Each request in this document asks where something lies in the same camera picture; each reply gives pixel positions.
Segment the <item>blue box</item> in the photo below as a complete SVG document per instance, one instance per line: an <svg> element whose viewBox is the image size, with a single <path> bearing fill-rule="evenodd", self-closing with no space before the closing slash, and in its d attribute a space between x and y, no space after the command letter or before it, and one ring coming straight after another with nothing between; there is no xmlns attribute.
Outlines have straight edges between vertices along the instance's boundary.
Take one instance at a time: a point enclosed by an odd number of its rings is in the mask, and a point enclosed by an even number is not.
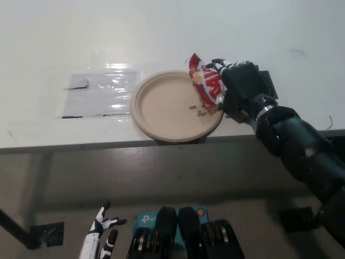
<svg viewBox="0 0 345 259"><path fill-rule="evenodd" d="M193 207L199 216L200 223L207 223L209 221L206 207ZM133 220L133 234L138 228L154 228L156 216L158 211L155 212L141 212L136 215ZM181 237L180 228L177 226L174 250L184 250L185 245Z"/></svg>

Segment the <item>black metal bracket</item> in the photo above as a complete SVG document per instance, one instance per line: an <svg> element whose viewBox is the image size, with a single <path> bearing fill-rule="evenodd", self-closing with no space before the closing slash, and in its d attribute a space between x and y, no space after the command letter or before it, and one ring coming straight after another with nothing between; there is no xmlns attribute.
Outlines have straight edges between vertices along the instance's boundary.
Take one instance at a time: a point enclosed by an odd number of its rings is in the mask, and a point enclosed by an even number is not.
<svg viewBox="0 0 345 259"><path fill-rule="evenodd" d="M28 249L37 249L43 243L46 243L47 247L63 245L64 222L32 226L28 233L0 209L0 226Z"/></svg>
<svg viewBox="0 0 345 259"><path fill-rule="evenodd" d="M279 212L285 232L310 231L321 226L318 214L311 207L287 209Z"/></svg>
<svg viewBox="0 0 345 259"><path fill-rule="evenodd" d="M31 226L29 235L38 242L39 247L46 243L47 247L64 244L64 222Z"/></svg>

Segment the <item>brown paper plate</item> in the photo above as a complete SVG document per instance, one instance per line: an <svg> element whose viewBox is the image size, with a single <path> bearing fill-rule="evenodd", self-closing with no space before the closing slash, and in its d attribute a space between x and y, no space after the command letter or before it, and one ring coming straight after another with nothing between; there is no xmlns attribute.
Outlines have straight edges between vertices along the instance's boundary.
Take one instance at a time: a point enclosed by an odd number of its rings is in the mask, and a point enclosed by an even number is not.
<svg viewBox="0 0 345 259"><path fill-rule="evenodd" d="M220 123L223 112L197 116L201 107L192 80L183 71L158 73L133 93L130 110L138 128L151 138L186 142L206 136Z"/></svg>

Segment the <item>chip bag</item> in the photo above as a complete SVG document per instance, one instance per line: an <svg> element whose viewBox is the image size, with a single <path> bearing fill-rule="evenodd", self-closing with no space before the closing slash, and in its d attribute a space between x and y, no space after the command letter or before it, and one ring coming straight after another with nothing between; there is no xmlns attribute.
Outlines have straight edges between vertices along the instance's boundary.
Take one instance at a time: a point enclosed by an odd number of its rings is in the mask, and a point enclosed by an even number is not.
<svg viewBox="0 0 345 259"><path fill-rule="evenodd" d="M195 53L189 60L189 76L210 115L222 110L226 88L215 69L207 68Z"/></svg>

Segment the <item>table surface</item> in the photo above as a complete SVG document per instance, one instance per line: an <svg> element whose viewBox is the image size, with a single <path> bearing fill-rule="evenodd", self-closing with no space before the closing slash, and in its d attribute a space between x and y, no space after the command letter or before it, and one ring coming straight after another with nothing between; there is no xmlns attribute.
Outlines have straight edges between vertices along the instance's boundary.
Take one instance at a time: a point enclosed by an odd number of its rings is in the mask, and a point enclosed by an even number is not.
<svg viewBox="0 0 345 259"><path fill-rule="evenodd" d="M318 130L345 129L342 0L2 0L0 150L153 145L131 117L65 119L64 82L90 66L133 64L143 78L206 62L251 60L269 70L279 103ZM207 141L253 135L223 119Z"/></svg>

